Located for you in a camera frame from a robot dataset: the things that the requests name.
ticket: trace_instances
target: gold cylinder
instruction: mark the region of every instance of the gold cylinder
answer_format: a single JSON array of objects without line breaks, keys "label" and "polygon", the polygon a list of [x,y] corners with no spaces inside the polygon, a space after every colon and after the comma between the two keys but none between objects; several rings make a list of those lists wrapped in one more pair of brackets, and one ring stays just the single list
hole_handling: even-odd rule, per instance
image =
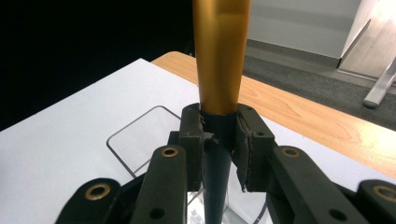
[{"label": "gold cylinder", "polygon": [[250,0],[192,0],[201,110],[236,111]]}]

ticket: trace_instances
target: black plastic part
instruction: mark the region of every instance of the black plastic part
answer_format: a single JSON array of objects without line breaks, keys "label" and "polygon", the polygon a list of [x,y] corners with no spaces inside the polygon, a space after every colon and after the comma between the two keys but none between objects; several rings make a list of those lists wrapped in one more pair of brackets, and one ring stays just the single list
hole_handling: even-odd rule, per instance
[{"label": "black plastic part", "polygon": [[234,146],[236,114],[210,115],[201,111],[204,132],[213,133],[211,139],[205,140],[202,157],[207,224],[219,224],[222,220]]},{"label": "black plastic part", "polygon": [[56,223],[115,223],[120,216],[120,210],[115,209],[120,193],[120,184],[115,180],[99,178],[87,182],[67,202]]},{"label": "black plastic part", "polygon": [[396,223],[396,186],[382,180],[359,184],[356,206],[371,223]]},{"label": "black plastic part", "polygon": [[201,187],[201,162],[204,131],[201,124],[199,105],[183,108],[178,134],[178,144],[186,149],[188,191],[198,191]]},{"label": "black plastic part", "polygon": [[146,174],[142,174],[132,181],[126,183],[121,187],[121,196],[117,201],[117,209],[120,209],[118,214],[119,224],[129,223],[134,212],[134,207],[136,206],[137,196],[142,187],[143,180]]},{"label": "black plastic part", "polygon": [[170,132],[168,137],[168,145],[178,144],[178,132]]},{"label": "black plastic part", "polygon": [[350,189],[347,189],[341,185],[334,183],[334,185],[346,196],[346,198],[356,207],[356,192]]},{"label": "black plastic part", "polygon": [[250,106],[238,106],[233,163],[242,190],[265,192],[271,178],[268,160],[277,147],[275,136]]},{"label": "black plastic part", "polygon": [[267,193],[265,201],[268,204],[268,210],[271,219],[275,224],[291,224],[294,220],[294,212],[289,202],[284,198],[277,198],[275,195]]},{"label": "black plastic part", "polygon": [[293,223],[368,223],[299,148],[275,148],[271,168],[294,212]]},{"label": "black plastic part", "polygon": [[151,157],[131,224],[186,223],[187,172],[183,147],[159,147]]}]

